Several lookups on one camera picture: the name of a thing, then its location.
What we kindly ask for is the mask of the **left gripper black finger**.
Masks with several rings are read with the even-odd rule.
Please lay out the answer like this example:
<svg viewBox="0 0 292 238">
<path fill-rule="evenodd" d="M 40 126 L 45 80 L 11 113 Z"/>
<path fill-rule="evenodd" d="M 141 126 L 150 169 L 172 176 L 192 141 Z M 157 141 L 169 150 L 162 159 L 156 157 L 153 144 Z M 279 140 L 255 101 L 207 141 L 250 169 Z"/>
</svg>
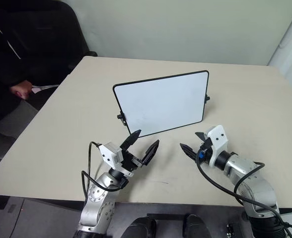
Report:
<svg viewBox="0 0 292 238">
<path fill-rule="evenodd" d="M 129 148 L 131 145 L 133 145 L 133 144 L 137 141 L 137 139 L 138 139 L 140 133 L 141 133 L 141 130 L 140 130 L 140 129 L 134 131 L 132 134 L 130 134 L 130 135 L 124 140 L 124 142 L 120 145 L 120 148 L 121 148 L 122 150 L 128 150 L 128 148 Z"/>
<path fill-rule="evenodd" d="M 146 151 L 145 156 L 142 159 L 142 164 L 147 166 L 152 158 L 155 156 L 159 147 L 159 140 L 155 141 Z"/>
</svg>

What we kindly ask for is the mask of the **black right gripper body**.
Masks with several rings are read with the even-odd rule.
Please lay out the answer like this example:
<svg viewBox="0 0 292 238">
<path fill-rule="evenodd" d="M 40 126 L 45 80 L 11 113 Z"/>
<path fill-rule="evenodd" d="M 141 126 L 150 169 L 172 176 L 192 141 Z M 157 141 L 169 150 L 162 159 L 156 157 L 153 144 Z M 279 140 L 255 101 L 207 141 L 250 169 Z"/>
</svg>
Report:
<svg viewBox="0 0 292 238">
<path fill-rule="evenodd" d="M 210 159 L 213 154 L 212 141 L 210 138 L 206 139 L 200 146 L 196 155 L 196 164 L 200 165 L 202 163 L 209 164 Z"/>
</svg>

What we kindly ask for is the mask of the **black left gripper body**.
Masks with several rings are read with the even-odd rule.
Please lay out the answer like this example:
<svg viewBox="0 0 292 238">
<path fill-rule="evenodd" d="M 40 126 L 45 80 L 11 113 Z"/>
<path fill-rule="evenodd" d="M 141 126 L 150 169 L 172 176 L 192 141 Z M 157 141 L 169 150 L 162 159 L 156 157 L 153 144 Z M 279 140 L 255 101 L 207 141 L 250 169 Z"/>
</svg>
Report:
<svg viewBox="0 0 292 238">
<path fill-rule="evenodd" d="M 126 169 L 129 172 L 141 168 L 145 164 L 146 155 L 141 159 L 131 154 L 128 150 L 122 149 L 123 161 L 121 162 L 122 168 Z"/>
</svg>

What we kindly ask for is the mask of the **person's bare hand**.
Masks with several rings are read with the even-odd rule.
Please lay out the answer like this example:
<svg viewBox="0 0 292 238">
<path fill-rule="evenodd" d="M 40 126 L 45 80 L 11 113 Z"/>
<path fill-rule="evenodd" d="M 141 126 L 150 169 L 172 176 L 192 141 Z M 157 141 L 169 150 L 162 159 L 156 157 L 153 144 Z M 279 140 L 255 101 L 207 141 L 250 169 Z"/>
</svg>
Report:
<svg viewBox="0 0 292 238">
<path fill-rule="evenodd" d="M 28 80 L 24 80 L 12 87 L 10 87 L 10 91 L 15 96 L 18 96 L 21 99 L 27 100 L 29 95 L 32 92 L 32 83 Z"/>
</svg>

